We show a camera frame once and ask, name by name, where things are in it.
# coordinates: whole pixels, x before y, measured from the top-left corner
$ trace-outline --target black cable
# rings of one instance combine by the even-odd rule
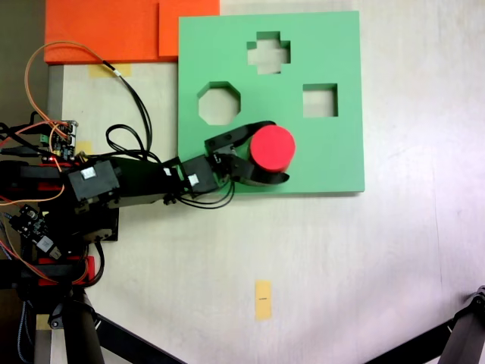
[[[188,203],[186,201],[184,201],[183,199],[181,199],[180,197],[176,197],[176,199],[181,202],[182,204],[184,205],[187,205],[187,206],[191,206],[191,207],[195,207],[196,209],[203,209],[203,210],[215,210],[215,209],[220,209],[221,207],[224,207],[224,206],[227,206],[232,200],[233,200],[233,197],[234,197],[234,193],[236,192],[236,184],[232,181],[231,182],[231,185],[230,185],[230,189],[229,189],[229,192],[228,194],[224,197],[224,199],[227,198],[227,196],[229,196],[230,194],[230,198],[225,202],[223,203],[222,205],[219,205],[219,206],[201,206],[201,205],[194,205],[192,203]]]
[[[91,155],[88,155],[88,157],[90,157],[90,158],[102,158],[102,157],[112,157],[112,156],[115,156],[115,155],[128,155],[130,157],[143,160],[143,157],[141,156],[141,155],[143,155],[143,153],[146,153],[146,155],[148,157],[153,158],[158,164],[160,164],[160,165],[162,164],[160,158],[157,157],[157,155],[154,152],[147,152],[147,151],[142,151],[142,150],[139,150],[139,149],[126,149],[126,151],[109,152],[109,153],[105,153],[105,154],[91,154]]]
[[[116,71],[116,68],[114,68],[109,62],[103,61],[103,64],[106,67],[108,67],[109,69],[111,69],[113,72]],[[151,156],[153,158],[153,156],[149,154],[150,149],[152,148],[152,141],[153,141],[152,119],[150,118],[149,112],[146,109],[145,104],[143,103],[143,101],[139,97],[138,93],[135,91],[135,89],[119,73],[117,73],[117,75],[121,79],[121,82],[123,82],[125,87],[128,89],[128,92],[130,93],[130,95],[133,97],[133,101],[135,102],[136,107],[138,108],[139,113],[142,116],[142,121],[143,121],[143,125],[145,127],[145,134],[146,134],[145,148],[143,148],[141,141],[140,141],[140,138],[139,138],[139,135],[133,128],[130,128],[127,125],[124,125],[124,124],[118,124],[116,128],[117,129],[129,130],[135,136],[135,138],[137,139],[137,141],[140,144],[140,149],[143,151],[143,153],[142,153],[143,159],[147,160],[149,156]],[[109,139],[108,135],[109,135],[109,132],[106,133],[106,141],[111,146],[111,148],[113,148],[117,152],[124,151],[125,155],[129,155],[129,156],[133,157],[133,153],[130,153],[128,151],[128,149],[125,149],[124,147],[120,146],[119,144],[114,143],[112,140]]]
[[[114,141],[111,140],[109,134],[113,130],[118,130],[118,129],[128,130],[130,133],[132,133],[132,135],[135,137],[136,141],[138,142],[138,145],[140,147],[140,150],[142,150],[142,154],[144,154],[145,155],[145,158],[146,158],[146,151],[145,151],[145,148],[143,147],[142,140],[140,139],[138,133],[132,127],[129,127],[128,125],[125,125],[125,124],[115,124],[115,125],[110,126],[106,130],[106,142],[108,143],[108,145],[112,149],[114,149],[115,151],[117,151],[117,152],[125,152],[127,155],[130,155],[131,154],[130,152],[128,152],[128,149],[126,149],[123,146],[120,146],[119,144],[117,144],[117,143],[115,143]]]
[[[229,182],[230,182],[230,180],[228,179],[227,182],[224,185],[222,185],[220,188],[216,189],[213,192],[223,190],[225,188],[225,186],[227,186],[229,184]],[[182,196],[179,196],[179,198],[181,200],[185,201],[185,202],[195,203],[196,205],[217,205],[218,203],[223,202],[230,195],[230,192],[231,192],[231,187],[229,188],[229,190],[227,191],[227,193],[224,197],[222,197],[221,199],[219,199],[217,201],[211,201],[211,202],[203,202],[203,201],[197,201],[197,200],[194,200],[194,199],[186,199],[186,198],[183,198]],[[205,194],[207,194],[207,193],[201,193],[201,194],[197,195],[197,197],[203,196]]]
[[[1,128],[0,133],[6,133],[10,138],[12,138],[16,142],[22,144],[23,146],[28,146],[29,148],[35,150],[36,152],[38,152],[42,155],[47,155],[48,157],[59,158],[58,155],[56,155],[54,153],[50,153],[46,150],[39,149],[38,147],[34,146],[33,144],[27,142],[24,138],[18,136],[15,132],[11,131],[11,128],[8,127],[5,123],[0,123],[0,128]]]
[[[145,104],[139,97],[138,93],[136,93],[135,89],[123,77],[120,77],[120,78],[121,78],[121,81],[123,81],[125,86],[130,91],[131,96],[133,97],[133,100],[135,100],[136,106],[138,107],[138,110],[142,115],[143,124],[145,126],[145,132],[146,132],[146,150],[150,151],[150,149],[152,148],[152,141],[153,141],[153,129],[152,129],[152,120],[150,119],[149,112],[147,111]]]
[[[92,287],[96,283],[98,283],[101,280],[103,273],[105,271],[105,254],[103,253],[103,248],[101,247],[101,243],[99,242],[99,240],[94,243],[94,246],[96,247],[99,253],[99,270],[98,270],[98,273],[96,273],[96,276],[92,279],[92,281],[89,281],[88,283],[85,283],[85,284],[81,284],[81,287],[83,288]]]

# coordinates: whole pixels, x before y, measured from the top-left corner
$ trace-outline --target red cylindrical block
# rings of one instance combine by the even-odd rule
[[[295,155],[296,144],[287,129],[268,125],[255,133],[249,150],[254,162],[261,168],[269,172],[283,172]]]

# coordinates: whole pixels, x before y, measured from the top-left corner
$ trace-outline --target orange foam board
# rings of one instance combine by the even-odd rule
[[[204,15],[219,15],[219,0],[46,0],[45,42],[80,42],[115,63],[176,61],[178,17]],[[74,45],[48,47],[44,59],[98,63]]]
[[[80,42],[110,62],[158,60],[159,0],[46,0],[45,42]],[[94,63],[75,46],[53,45],[49,64]]]
[[[172,62],[179,55],[179,17],[219,15],[219,0],[160,0],[158,57]]]

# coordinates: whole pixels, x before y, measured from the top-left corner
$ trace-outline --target wire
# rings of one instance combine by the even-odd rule
[[[103,273],[105,272],[105,254],[103,253],[103,248],[99,240],[94,243],[94,246],[99,253],[99,270],[98,270],[98,273],[96,273],[95,277],[91,281],[80,285],[81,287],[84,287],[84,288],[92,287],[96,283],[98,283],[101,280]]]
[[[234,194],[236,193],[236,184],[231,181],[231,185],[230,185],[230,188],[229,188],[229,191],[227,191],[227,194],[225,197],[223,197],[222,199],[220,199],[218,202],[221,202],[221,201],[224,201],[225,199],[227,199],[227,197],[229,197],[229,199],[219,205],[219,206],[203,206],[202,203],[206,203],[206,204],[212,204],[212,202],[197,202],[197,201],[192,201],[192,203],[190,202],[187,202],[189,200],[187,199],[182,199],[181,197],[176,197],[176,199],[181,202],[182,204],[184,205],[188,205],[188,206],[191,206],[191,207],[195,207],[197,209],[204,209],[204,210],[215,210],[215,209],[220,209],[221,207],[224,207],[224,206],[227,206],[232,200],[233,200],[233,197],[234,197]]]
[[[40,115],[40,117],[42,119],[44,119],[45,121],[49,121],[49,122],[53,122],[53,120],[44,112],[41,110],[41,108],[33,101],[33,97],[32,97],[32,94],[30,93],[30,86],[29,86],[29,73],[30,73],[30,67],[32,66],[32,62],[33,60],[35,59],[35,57],[44,49],[44,48],[47,48],[49,46],[53,46],[55,44],[70,44],[70,45],[73,45],[73,46],[77,46],[77,47],[80,47],[80,48],[83,48],[85,49],[86,51],[88,51],[89,53],[91,53],[92,55],[94,55],[97,59],[99,59],[101,62],[103,62],[103,58],[101,58],[100,55],[98,55],[98,53],[94,52],[90,47],[88,47],[87,45],[84,45],[84,44],[81,44],[81,43],[78,43],[78,42],[73,42],[73,41],[70,41],[70,40],[57,40],[57,41],[54,41],[54,42],[49,42],[49,43],[46,43],[44,45],[42,45],[41,47],[39,47],[29,58],[29,61],[27,62],[27,66],[25,67],[25,74],[23,76],[23,84],[25,86],[25,92],[27,94],[27,98],[29,99],[29,102],[30,104],[32,105],[32,107],[34,108],[35,111],[37,111]],[[58,131],[58,134],[61,135],[61,136],[66,136],[64,133],[62,132],[59,132]]]
[[[22,341],[22,327],[23,327],[23,321],[25,319],[25,308],[26,308],[26,304],[25,302],[23,303],[22,305],[22,313],[20,314],[20,324],[18,326],[18,333],[17,333],[17,353],[18,353],[18,357],[20,358],[20,360],[22,360],[23,362],[25,362],[25,364],[32,364],[31,361],[25,359],[23,357],[23,354],[22,354],[22,347],[21,347],[21,341]]]
[[[53,199],[57,199],[65,190],[65,187],[64,185],[62,186],[61,188],[61,191],[53,196],[53,197],[49,197],[48,199],[18,199],[17,201],[12,201],[12,202],[8,202],[8,203],[0,203],[0,206],[9,206],[9,205],[17,205],[18,203],[20,202],[46,202],[46,201],[52,201]]]
[[[51,130],[51,135],[49,136],[49,139],[48,139],[48,148],[49,150],[52,152],[52,135],[54,135],[54,132],[58,129],[59,125],[55,125],[52,130]],[[55,158],[54,158],[54,162],[55,162],[55,165],[58,167],[58,170],[59,172],[62,173],[62,168],[61,166],[59,165],[59,162],[58,162],[58,159],[57,159],[57,156],[55,155]],[[19,202],[46,202],[46,201],[52,201],[53,199],[57,199],[65,190],[65,186],[62,185],[62,188],[61,188],[61,192],[59,192],[57,195],[53,196],[53,197],[49,197],[48,199],[19,199],[17,201],[10,201],[10,202],[7,202],[7,203],[0,203],[0,206],[9,206],[9,205],[17,205]]]
[[[62,122],[62,121],[56,121],[55,123],[60,124],[60,125],[65,125],[65,124],[66,124],[66,123],[64,123],[64,122]],[[9,141],[10,139],[13,139],[13,140],[15,140],[15,141],[19,142],[20,144],[22,144],[22,145],[24,145],[24,146],[28,146],[28,147],[30,147],[31,149],[33,149],[33,150],[35,150],[35,151],[37,151],[37,152],[39,152],[39,153],[41,153],[41,154],[43,154],[43,155],[48,155],[48,156],[55,156],[55,157],[57,157],[55,154],[52,154],[52,153],[50,153],[50,152],[47,152],[47,151],[45,151],[45,150],[43,150],[43,149],[39,149],[39,148],[37,148],[36,146],[34,146],[33,144],[31,144],[31,143],[27,142],[25,139],[23,139],[23,138],[19,137],[19,134],[23,133],[24,131],[29,130],[29,129],[32,129],[33,127],[37,127],[37,126],[39,126],[39,125],[44,125],[44,124],[49,124],[49,122],[48,122],[48,121],[41,121],[41,122],[39,122],[39,123],[37,123],[37,124],[34,124],[34,125],[29,125],[29,126],[27,126],[27,127],[23,128],[23,129],[20,129],[19,131],[16,131],[15,133],[13,133],[13,132],[11,131],[11,128],[10,128],[10,127],[8,127],[8,126],[7,126],[6,124],[4,124],[4,123],[0,123],[0,127],[2,127],[2,130],[3,130],[3,131],[0,131],[0,133],[7,133],[7,134],[8,134],[8,137],[7,137],[7,138],[5,138],[5,139],[4,139],[4,140],[3,140],[3,141],[0,143],[0,147],[2,147],[4,144],[6,144],[6,143],[7,143],[7,141]]]
[[[33,346],[33,340],[30,336],[29,332],[29,310],[27,308],[26,302],[23,303],[23,306],[25,307],[25,316],[23,317],[23,327],[25,328],[25,334],[27,336],[27,340],[29,341],[30,345]]]
[[[88,155],[89,158],[102,158],[102,157],[112,157],[114,155],[128,155],[129,157],[133,157],[133,158],[136,158],[136,159],[143,159],[143,157],[141,156],[144,152],[142,150],[139,150],[139,149],[127,149],[126,151],[122,151],[122,152],[109,152],[109,153],[105,153],[105,154],[91,154],[91,155]],[[147,156],[150,157],[150,158],[153,158],[158,164],[163,164],[160,160],[159,157],[157,157],[157,155],[153,152],[146,152]]]
[[[58,129],[59,125],[55,125],[52,130],[51,134],[48,136],[48,150],[51,151],[52,153],[52,135],[54,135],[54,132]],[[62,173],[61,166],[59,165],[58,159],[54,158],[55,165],[57,165],[59,172]]]
[[[115,151],[117,152],[123,152],[124,154],[126,155],[129,155],[131,157],[134,157],[134,158],[138,158],[139,156],[138,155],[135,155],[133,153],[130,153],[128,151],[128,149],[120,146],[119,144],[116,144],[115,142],[113,142],[111,140],[111,138],[109,137],[109,134],[113,131],[113,130],[117,130],[117,129],[122,129],[122,130],[128,130],[130,133],[132,133],[132,135],[135,137],[136,141],[138,142],[138,145],[139,145],[139,148],[140,150],[142,151],[142,154],[145,155],[145,159],[147,158],[147,155],[146,155],[146,150],[145,148],[143,147],[143,143],[142,143],[142,140],[140,139],[138,133],[132,128],[132,127],[129,127],[128,125],[125,125],[125,124],[115,124],[115,125],[112,125],[110,126],[107,130],[106,130],[106,142],[108,143],[108,145],[114,149]]]
[[[0,199],[3,199],[4,201],[7,201],[7,202],[12,202],[13,205],[17,205],[20,207],[20,205],[18,203],[16,203],[15,201],[12,201],[11,199],[8,199],[6,197],[3,197],[3,196],[0,196]]]
[[[28,267],[28,269],[30,269],[33,273],[35,273],[36,275],[38,275],[39,277],[41,278],[44,278],[46,279],[47,281],[51,281],[52,283],[57,283],[57,281],[54,281],[53,279],[47,277],[46,275],[44,275],[39,269],[37,269],[36,267],[34,267],[33,265],[31,265],[30,263],[26,262],[25,260],[22,259],[22,257],[17,253],[17,251],[15,250],[15,247],[14,247],[14,244],[11,243],[11,240],[10,240],[10,236],[8,234],[8,229],[7,229],[7,223],[5,221],[5,215],[3,215],[3,226],[4,226],[4,232],[5,232],[5,238],[7,240],[7,243],[10,245],[10,248],[7,248],[6,245],[4,244],[3,241],[0,240],[0,244],[16,259],[20,260],[23,264],[25,264],[26,267]]]
[[[225,186],[227,186],[229,184],[229,182],[230,182],[230,180],[228,179],[227,182],[224,185],[222,185],[221,187],[219,187],[218,189],[216,189],[214,192],[223,190],[225,188]],[[181,200],[185,201],[185,202],[191,202],[191,203],[195,203],[197,205],[217,205],[218,203],[223,202],[229,196],[230,192],[231,192],[231,189],[229,189],[227,191],[226,195],[224,197],[222,197],[221,199],[219,199],[217,201],[211,201],[211,202],[197,201],[197,200],[194,200],[194,199],[186,199],[186,198],[181,197],[181,196],[179,196],[179,198]],[[207,193],[201,193],[197,197],[204,196],[206,194]]]
[[[44,119],[45,121],[49,122],[49,124],[54,127],[54,121],[51,120],[49,118],[49,116],[41,110],[41,108],[35,103],[35,101],[33,100],[33,97],[32,97],[32,94],[30,92],[30,86],[29,86],[29,73],[30,73],[30,67],[32,65],[32,62],[34,60],[34,58],[45,48],[49,47],[49,46],[53,46],[53,45],[56,45],[56,44],[64,44],[64,45],[72,45],[72,46],[77,46],[77,47],[80,47],[82,49],[85,49],[86,51],[88,51],[89,53],[91,53],[92,55],[94,55],[98,60],[100,60],[101,63],[103,63],[106,67],[108,67],[116,76],[118,76],[121,81],[123,82],[123,84],[126,86],[126,88],[128,89],[128,91],[130,92],[131,96],[133,97],[133,100],[136,104],[136,107],[139,109],[139,112],[142,116],[142,120],[143,120],[143,124],[145,126],[145,132],[146,132],[146,146],[145,148],[142,148],[140,147],[141,150],[143,150],[143,157],[144,159],[148,159],[148,157],[150,156],[149,155],[149,152],[150,152],[150,149],[152,147],[152,140],[153,140],[153,129],[152,129],[152,121],[150,119],[150,115],[148,113],[148,110],[146,109],[145,107],[145,104],[143,104],[143,101],[141,100],[141,98],[139,97],[138,93],[136,93],[135,89],[121,76],[121,73],[113,67],[113,65],[111,65],[110,63],[108,63],[107,61],[105,61],[98,53],[94,52],[90,47],[88,47],[87,45],[84,45],[82,43],[78,43],[78,42],[73,42],[73,41],[69,41],[69,40],[58,40],[58,41],[54,41],[54,42],[49,42],[49,43],[46,43],[45,45],[42,45],[41,47],[39,47],[31,56],[30,56],[30,59],[29,61],[27,62],[27,66],[25,68],[25,74],[24,74],[24,78],[23,78],[23,83],[24,83],[24,86],[25,86],[25,92],[27,94],[27,98],[29,99],[29,102],[30,104],[32,105],[32,107],[34,108],[34,110],[36,110],[40,117],[42,119]],[[124,126],[121,126],[122,124],[119,124],[119,126],[117,128],[123,128],[125,130],[129,130],[128,129],[128,126],[127,125],[124,125]],[[132,134],[135,136],[135,138],[137,138],[137,140],[139,141],[139,136],[138,134],[136,133],[135,130],[131,129],[130,130],[132,132]],[[56,132],[63,136],[63,137],[66,137],[66,134],[60,132],[59,130],[56,130]],[[112,142],[109,137],[109,132],[107,132],[107,135],[106,135],[106,140],[108,142],[108,144],[114,148],[114,150],[118,151],[118,152],[124,152],[125,155],[128,155],[128,156],[132,156],[128,151],[127,149],[119,146],[118,144]]]

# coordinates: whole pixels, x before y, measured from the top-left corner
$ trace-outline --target green shape sorter board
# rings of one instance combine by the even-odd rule
[[[289,49],[289,63],[280,73],[258,74],[248,50],[271,38]],[[229,125],[209,125],[199,99],[222,86],[240,97],[240,112]],[[336,116],[304,115],[303,92],[311,89],[335,92]],[[271,120],[293,134],[290,179],[274,187],[238,184],[237,193],[363,191],[358,12],[180,18],[178,120],[183,161],[202,154],[204,140],[244,124]]]

